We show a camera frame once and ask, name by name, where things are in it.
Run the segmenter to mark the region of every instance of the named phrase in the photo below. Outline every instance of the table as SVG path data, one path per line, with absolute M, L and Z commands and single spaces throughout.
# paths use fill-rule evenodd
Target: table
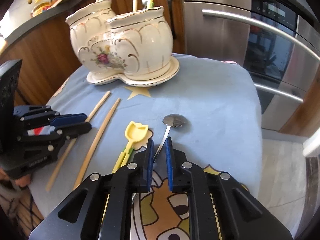
M 33 174 L 30 190 L 44 216 L 72 191 L 97 130 L 117 98 L 121 98 L 121 102 L 97 146 L 85 178 L 93 172 L 111 173 L 127 143 L 124 130 L 131 120 L 149 125 L 157 147 L 166 128 L 163 117 L 176 113 L 185 116 L 188 123 L 170 130 L 174 148 L 184 151 L 189 161 L 208 172 L 229 172 L 257 197 L 262 171 L 261 108 L 250 75 L 235 63 L 179 54 L 174 57 L 180 62 L 180 70 L 161 85 L 135 88 L 118 80 L 94 86 L 86 82 L 89 71 L 81 66 L 58 91 L 60 93 L 49 100 L 48 105 L 61 114 L 89 114 L 105 92 L 111 91 L 91 120 L 92 130 L 78 138 L 52 190 L 46 192 L 45 185 L 55 163 Z M 168 234 L 188 239 L 186 195 L 169 192 L 163 150 L 154 166 L 152 192 L 136 199 L 132 213 L 135 217 L 132 234 L 138 234 L 140 240 L 158 236 L 161 240 Z

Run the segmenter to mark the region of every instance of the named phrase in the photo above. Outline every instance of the oven handle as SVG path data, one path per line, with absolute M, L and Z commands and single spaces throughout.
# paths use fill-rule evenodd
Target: oven handle
M 278 95 L 278 96 L 291 98 L 293 100 L 298 101 L 299 103 L 303 103 L 303 99 L 302 98 L 294 96 L 294 95 L 289 94 L 287 92 L 284 92 L 282 90 L 278 90 L 278 89 L 275 89 L 275 88 L 272 88 L 272 87 L 267 87 L 267 86 L 260 85 L 260 84 L 257 84 L 257 83 L 255 83 L 254 85 L 255 85 L 257 90 L 262 90 L 262 91 L 269 92 L 269 93 L 272 93 L 272 94 L 275 94 L 275 95 Z
M 286 40 L 291 41 L 295 45 L 303 48 L 306 52 L 308 52 L 312 57 L 314 57 L 316 60 L 320 62 L 320 57 L 310 48 L 308 48 L 306 45 L 304 45 L 302 42 L 298 41 L 294 37 L 290 36 L 289 34 L 285 33 L 284 31 L 281 31 L 277 29 L 276 27 L 273 27 L 269 24 L 266 24 L 264 22 L 258 21 L 256 19 L 252 19 L 243 15 L 235 14 L 235 13 L 229 13 L 229 12 L 223 12 L 223 11 L 216 11 L 216 10 L 209 10 L 209 9 L 202 9 L 202 14 L 205 16 L 215 16 L 223 19 L 228 19 L 228 20 L 234 20 L 250 25 L 254 25 L 257 27 L 260 27 L 264 30 L 268 30 L 274 34 L 277 34 Z

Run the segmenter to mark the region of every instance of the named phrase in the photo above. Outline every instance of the yellow star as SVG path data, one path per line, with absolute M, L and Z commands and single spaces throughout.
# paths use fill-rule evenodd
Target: yellow star
M 143 95 L 151 98 L 151 95 L 148 91 L 149 87 L 124 87 L 124 88 L 132 91 L 131 95 L 128 97 L 127 100 L 135 97 L 136 95 Z

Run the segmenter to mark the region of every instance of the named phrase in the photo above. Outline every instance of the white ceramic pot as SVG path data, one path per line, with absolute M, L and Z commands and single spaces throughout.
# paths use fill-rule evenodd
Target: white ceramic pot
M 79 58 L 96 79 L 123 73 L 132 80 L 149 80 L 170 68 L 173 39 L 163 7 L 106 20 L 107 32 L 93 37 Z
M 111 0 L 103 0 L 77 10 L 66 19 L 70 27 L 72 48 L 80 62 L 87 68 L 95 66 L 95 63 L 81 58 L 81 51 L 88 49 L 88 41 L 93 37 L 108 31 L 105 22 L 115 15 L 111 9 Z

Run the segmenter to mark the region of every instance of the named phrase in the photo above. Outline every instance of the oven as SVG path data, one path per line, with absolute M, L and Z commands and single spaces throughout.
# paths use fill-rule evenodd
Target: oven
M 235 61 L 251 75 L 262 128 L 280 130 L 320 63 L 320 35 L 275 0 L 184 0 L 186 53 Z

